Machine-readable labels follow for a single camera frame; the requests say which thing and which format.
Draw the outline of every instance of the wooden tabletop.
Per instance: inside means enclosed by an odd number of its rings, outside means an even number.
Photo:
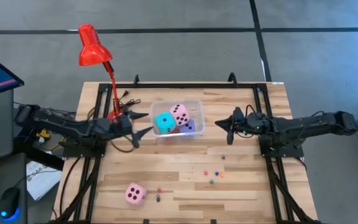
[[[94,107],[98,85],[98,82],[84,83],[77,119],[85,119]],[[291,118],[284,85],[267,83],[267,86],[274,116]],[[235,106],[243,110],[248,104],[255,107],[251,89],[137,88],[118,89],[118,95],[122,96],[125,90],[130,94],[123,101],[141,99],[140,104],[132,107],[139,113],[149,113],[151,104],[158,100],[200,99],[206,129],[202,136],[183,141],[157,140],[149,132],[140,142],[140,148],[127,154],[108,144],[100,166],[93,223],[141,223],[145,218],[151,223],[209,223],[210,219],[217,219],[218,223],[275,223],[266,163],[260,155],[257,137],[235,136],[234,144],[228,146],[226,133],[214,124],[227,118]],[[150,116],[135,122],[137,129],[150,125]],[[114,142],[124,149],[130,146],[125,139]],[[65,162],[54,206],[57,213],[63,181],[74,161],[75,158],[71,158]],[[81,159],[71,173],[63,209],[78,192],[83,161]],[[293,158],[284,158],[283,162],[290,193],[306,214],[317,218],[305,168]],[[224,177],[216,177],[216,171],[223,172]],[[131,205],[124,199],[124,191],[131,182],[147,189],[142,206]],[[156,201],[158,188],[162,189],[160,202]],[[279,195],[285,218],[283,199]],[[88,195],[85,195],[81,218],[85,218],[87,203]]]

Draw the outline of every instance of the gray floor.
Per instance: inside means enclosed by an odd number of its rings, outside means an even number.
[[[358,27],[356,0],[256,0],[262,28]],[[253,27],[248,1],[0,0],[0,30]],[[285,82],[294,116],[344,110],[358,118],[358,32],[264,33],[272,80]],[[103,34],[119,81],[264,81],[255,34]],[[78,35],[0,35],[0,62],[24,79],[15,100],[75,110],[84,81],[108,80],[79,67]],[[358,139],[322,136],[304,146],[319,219],[358,223]],[[46,222],[56,189],[29,203]]]

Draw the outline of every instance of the purple die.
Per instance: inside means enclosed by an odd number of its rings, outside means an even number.
[[[179,126],[179,133],[193,133],[196,131],[196,125],[193,119],[189,119],[185,125]]]

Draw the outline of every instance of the plastic container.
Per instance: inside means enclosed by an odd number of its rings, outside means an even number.
[[[157,125],[155,124],[154,118],[165,111],[169,111],[169,109],[173,105],[183,104],[185,105],[187,112],[190,115],[190,119],[193,119],[195,122],[195,132],[193,133],[175,133],[175,134],[160,134],[158,131]],[[203,134],[205,131],[205,119],[204,119],[204,111],[203,104],[201,100],[162,100],[156,101],[152,103],[150,117],[152,118],[152,126],[153,135],[156,138],[169,138],[169,137],[195,137],[200,134]]]

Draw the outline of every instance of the die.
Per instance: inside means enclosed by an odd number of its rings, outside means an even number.
[[[187,124],[179,126],[179,133],[193,133],[195,131],[196,131],[196,126],[193,119],[189,119]]]
[[[146,197],[147,190],[131,183],[125,191],[125,200],[133,205],[141,205]]]
[[[176,128],[172,115],[167,111],[157,115],[154,121],[161,134],[168,134]]]
[[[169,109],[169,113],[175,119],[177,126],[186,124],[190,120],[189,112],[185,108],[185,105],[177,104]]]

